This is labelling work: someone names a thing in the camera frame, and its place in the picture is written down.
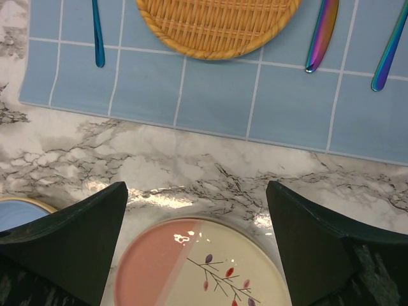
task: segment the woven wicker surface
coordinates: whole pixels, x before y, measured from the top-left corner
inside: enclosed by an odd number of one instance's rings
[[[153,33],[199,59],[249,53],[281,31],[302,0],[136,0]]]

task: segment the marble table surface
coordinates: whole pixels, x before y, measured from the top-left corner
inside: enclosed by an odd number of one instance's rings
[[[102,305],[113,305],[115,271],[128,243],[178,215],[239,226],[282,273],[266,205],[270,180],[408,234],[408,168],[20,105],[27,21],[26,0],[0,0],[0,195],[64,208],[126,182],[129,203]]]

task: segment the pink and cream plate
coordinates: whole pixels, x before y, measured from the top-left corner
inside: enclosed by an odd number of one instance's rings
[[[174,219],[138,236],[120,260],[116,306],[290,306],[270,258],[206,219]]]

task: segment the checkered placemat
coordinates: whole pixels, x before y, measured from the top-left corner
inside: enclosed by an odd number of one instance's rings
[[[321,0],[303,1],[262,49],[216,62],[164,46],[133,0],[98,3],[104,68],[95,65],[91,1],[31,3],[23,103],[408,164],[408,30],[386,87],[370,90],[404,0],[342,1],[311,75],[303,69]]]

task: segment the blue plate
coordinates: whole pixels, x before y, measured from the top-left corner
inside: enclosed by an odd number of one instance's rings
[[[0,199],[0,231],[26,224],[48,215],[45,209],[22,200]]]

